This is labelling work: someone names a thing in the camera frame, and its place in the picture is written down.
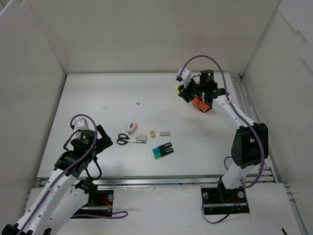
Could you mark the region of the pink white mini stapler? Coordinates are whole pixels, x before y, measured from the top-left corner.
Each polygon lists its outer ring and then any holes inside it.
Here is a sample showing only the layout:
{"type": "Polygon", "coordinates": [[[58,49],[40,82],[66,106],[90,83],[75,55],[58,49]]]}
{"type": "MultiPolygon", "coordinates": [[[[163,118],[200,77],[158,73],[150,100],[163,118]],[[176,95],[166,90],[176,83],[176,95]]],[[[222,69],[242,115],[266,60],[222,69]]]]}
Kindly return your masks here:
{"type": "Polygon", "coordinates": [[[128,134],[132,134],[132,133],[136,130],[136,128],[137,128],[137,123],[131,122],[131,123],[128,125],[126,131],[127,131],[128,134]]]}

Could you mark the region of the tan eraser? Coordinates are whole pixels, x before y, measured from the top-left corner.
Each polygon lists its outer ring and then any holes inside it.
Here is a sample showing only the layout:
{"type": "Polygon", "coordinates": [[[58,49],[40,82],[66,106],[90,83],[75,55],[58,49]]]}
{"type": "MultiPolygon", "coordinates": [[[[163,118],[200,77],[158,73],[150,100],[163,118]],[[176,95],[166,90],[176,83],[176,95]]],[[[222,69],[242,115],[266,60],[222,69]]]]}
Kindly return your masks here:
{"type": "Polygon", "coordinates": [[[150,131],[150,136],[151,136],[152,138],[155,138],[155,137],[156,137],[155,132],[154,132],[154,131],[150,131]]]}

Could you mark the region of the blue capped black highlighter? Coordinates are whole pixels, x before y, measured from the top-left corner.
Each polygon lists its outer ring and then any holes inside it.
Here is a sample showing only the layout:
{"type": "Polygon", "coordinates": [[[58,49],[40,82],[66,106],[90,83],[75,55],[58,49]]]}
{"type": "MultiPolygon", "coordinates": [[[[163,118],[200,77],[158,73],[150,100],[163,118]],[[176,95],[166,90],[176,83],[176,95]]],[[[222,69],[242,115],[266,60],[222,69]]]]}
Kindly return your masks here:
{"type": "Polygon", "coordinates": [[[170,142],[168,142],[168,143],[165,143],[165,144],[163,144],[163,145],[160,145],[160,146],[154,148],[154,149],[152,150],[152,152],[155,154],[155,153],[158,153],[158,152],[163,151],[163,150],[165,150],[165,149],[168,149],[168,148],[170,148],[171,146],[172,146],[172,144],[171,144],[170,142]]]}

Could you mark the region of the grey white eraser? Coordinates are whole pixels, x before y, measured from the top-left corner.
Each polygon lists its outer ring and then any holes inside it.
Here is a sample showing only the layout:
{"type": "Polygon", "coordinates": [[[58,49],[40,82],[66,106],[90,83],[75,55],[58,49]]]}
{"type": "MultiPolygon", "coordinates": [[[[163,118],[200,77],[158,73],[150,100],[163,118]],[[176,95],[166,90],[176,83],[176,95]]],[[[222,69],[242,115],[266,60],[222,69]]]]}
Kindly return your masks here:
{"type": "Polygon", "coordinates": [[[171,132],[170,131],[161,131],[160,136],[170,136],[171,132]]]}

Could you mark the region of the green capped black highlighter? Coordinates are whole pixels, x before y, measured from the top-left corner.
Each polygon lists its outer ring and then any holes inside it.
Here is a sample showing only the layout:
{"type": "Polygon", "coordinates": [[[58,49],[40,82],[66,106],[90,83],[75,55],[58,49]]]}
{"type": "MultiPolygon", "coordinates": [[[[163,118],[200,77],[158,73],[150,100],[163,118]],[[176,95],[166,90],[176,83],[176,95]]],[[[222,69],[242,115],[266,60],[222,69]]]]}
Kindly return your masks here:
{"type": "Polygon", "coordinates": [[[165,149],[165,150],[162,150],[160,152],[155,153],[154,158],[159,159],[159,158],[162,158],[162,157],[169,155],[171,153],[174,153],[173,148],[168,148],[168,149],[165,149]]]}

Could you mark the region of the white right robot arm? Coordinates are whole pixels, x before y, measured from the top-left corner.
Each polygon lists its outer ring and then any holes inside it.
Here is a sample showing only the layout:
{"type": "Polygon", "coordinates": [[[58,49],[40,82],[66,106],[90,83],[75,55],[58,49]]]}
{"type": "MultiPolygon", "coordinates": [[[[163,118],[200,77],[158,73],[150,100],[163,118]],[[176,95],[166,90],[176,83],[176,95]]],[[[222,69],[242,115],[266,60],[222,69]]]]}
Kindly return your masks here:
{"type": "Polygon", "coordinates": [[[190,70],[180,69],[176,80],[179,96],[186,102],[198,97],[210,109],[217,112],[235,131],[231,147],[232,164],[219,180],[217,198],[223,202],[234,196],[239,188],[250,188],[260,179],[268,157],[268,128],[257,123],[230,100],[225,88],[218,88],[212,70],[203,70],[196,82],[190,70]]]}

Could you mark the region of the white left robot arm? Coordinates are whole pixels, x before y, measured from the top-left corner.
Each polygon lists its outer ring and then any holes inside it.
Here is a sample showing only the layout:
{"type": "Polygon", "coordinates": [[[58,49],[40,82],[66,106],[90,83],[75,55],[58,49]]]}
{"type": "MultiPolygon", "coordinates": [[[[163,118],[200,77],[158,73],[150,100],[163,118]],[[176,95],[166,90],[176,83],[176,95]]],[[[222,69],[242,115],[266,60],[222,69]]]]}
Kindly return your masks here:
{"type": "Polygon", "coordinates": [[[113,142],[101,125],[95,131],[78,124],[72,129],[78,135],[70,142],[73,150],[60,156],[38,198],[15,224],[4,227],[3,235],[55,235],[81,207],[96,203],[94,179],[78,178],[113,142]]]}

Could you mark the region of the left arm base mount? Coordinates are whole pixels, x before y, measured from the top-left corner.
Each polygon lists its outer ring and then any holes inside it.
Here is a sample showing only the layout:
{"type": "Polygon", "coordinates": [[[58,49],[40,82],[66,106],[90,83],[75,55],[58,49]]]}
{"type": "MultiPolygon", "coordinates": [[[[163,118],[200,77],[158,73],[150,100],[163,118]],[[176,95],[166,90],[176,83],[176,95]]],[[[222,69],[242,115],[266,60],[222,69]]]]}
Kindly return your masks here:
{"type": "Polygon", "coordinates": [[[74,213],[72,219],[88,219],[93,218],[93,216],[112,217],[114,200],[112,188],[100,188],[93,183],[93,180],[87,178],[79,181],[74,189],[81,189],[88,196],[88,201],[74,213]]]}

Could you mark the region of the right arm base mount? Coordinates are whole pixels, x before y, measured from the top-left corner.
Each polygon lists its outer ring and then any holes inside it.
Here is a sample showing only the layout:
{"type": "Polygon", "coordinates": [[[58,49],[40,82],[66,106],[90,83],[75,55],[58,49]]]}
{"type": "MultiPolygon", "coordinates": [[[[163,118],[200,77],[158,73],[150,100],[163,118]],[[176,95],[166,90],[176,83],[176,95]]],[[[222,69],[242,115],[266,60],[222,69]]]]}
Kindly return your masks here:
{"type": "Polygon", "coordinates": [[[218,188],[201,188],[205,215],[231,215],[249,213],[245,191],[242,188],[222,192],[218,188]]]}

